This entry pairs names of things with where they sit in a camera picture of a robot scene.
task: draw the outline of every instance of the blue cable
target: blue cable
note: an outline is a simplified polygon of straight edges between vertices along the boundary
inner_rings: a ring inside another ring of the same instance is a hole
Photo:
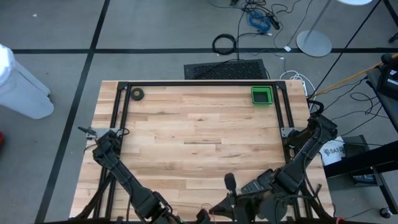
[[[268,32],[271,28],[271,21],[259,11],[247,13],[248,24],[257,28],[260,32]]]
[[[217,6],[213,4],[210,0],[207,0],[210,5],[221,8],[221,9],[239,9],[242,10],[242,8],[238,7],[231,7],[231,6]],[[256,28],[259,32],[267,32],[271,28],[271,21],[267,16],[264,16],[261,12],[253,10],[250,13],[246,12],[246,18],[248,20],[249,26],[253,26]]]

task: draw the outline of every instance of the black floor mat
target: black floor mat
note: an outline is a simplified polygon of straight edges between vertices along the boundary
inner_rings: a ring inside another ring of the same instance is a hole
[[[184,65],[186,80],[262,80],[268,71],[261,59]]]

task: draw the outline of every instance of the metal bracket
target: metal bracket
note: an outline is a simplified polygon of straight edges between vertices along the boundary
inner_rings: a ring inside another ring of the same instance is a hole
[[[275,84],[276,84],[279,88],[281,88],[281,89],[283,89],[283,90],[286,90],[286,82],[285,82],[285,81],[275,81]]]
[[[122,131],[119,131],[119,130],[121,130],[120,128],[92,128],[92,127],[82,128],[82,127],[78,127],[78,129],[80,131],[83,131],[84,133],[86,133],[86,138],[90,139],[90,140],[94,139],[94,138],[100,138],[110,130],[115,132],[118,137],[123,134]]]
[[[122,90],[127,87],[129,82],[118,82],[118,90]]]
[[[294,130],[295,128],[281,128],[280,133],[283,138],[287,138],[287,136],[289,136],[289,134]]]
[[[116,224],[122,224],[123,217],[117,217]]]

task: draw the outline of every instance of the red object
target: red object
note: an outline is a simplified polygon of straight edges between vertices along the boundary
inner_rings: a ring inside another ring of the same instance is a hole
[[[4,139],[4,136],[2,135],[2,133],[0,133],[0,146],[2,144],[2,140]]]
[[[340,221],[344,221],[344,218],[343,218],[343,217],[338,217],[338,218],[336,219],[336,224],[339,224]]]

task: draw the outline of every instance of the white lamp base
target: white lamp base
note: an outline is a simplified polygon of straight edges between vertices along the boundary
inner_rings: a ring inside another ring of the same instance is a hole
[[[299,49],[313,57],[328,55],[332,48],[329,37],[319,31],[313,30],[306,39],[309,32],[309,30],[306,30],[297,36],[296,43]]]

